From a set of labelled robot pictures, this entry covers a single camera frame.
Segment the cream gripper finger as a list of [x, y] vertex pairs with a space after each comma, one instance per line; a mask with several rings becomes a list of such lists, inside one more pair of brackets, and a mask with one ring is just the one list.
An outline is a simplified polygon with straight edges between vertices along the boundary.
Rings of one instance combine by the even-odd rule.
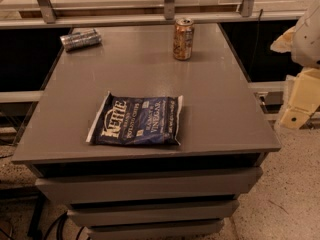
[[271, 44], [270, 49], [277, 53], [291, 52], [294, 34], [295, 27], [289, 28]]
[[302, 127], [320, 107], [320, 70], [304, 68], [294, 79], [291, 95], [280, 119], [289, 129]]

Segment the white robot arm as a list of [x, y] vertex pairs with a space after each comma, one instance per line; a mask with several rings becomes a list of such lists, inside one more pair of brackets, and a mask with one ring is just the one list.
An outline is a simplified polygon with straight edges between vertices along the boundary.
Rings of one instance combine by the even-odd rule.
[[299, 129], [320, 107], [320, 0], [315, 0], [296, 25], [279, 36], [270, 49], [290, 52], [292, 61], [302, 66], [280, 119], [282, 126]]

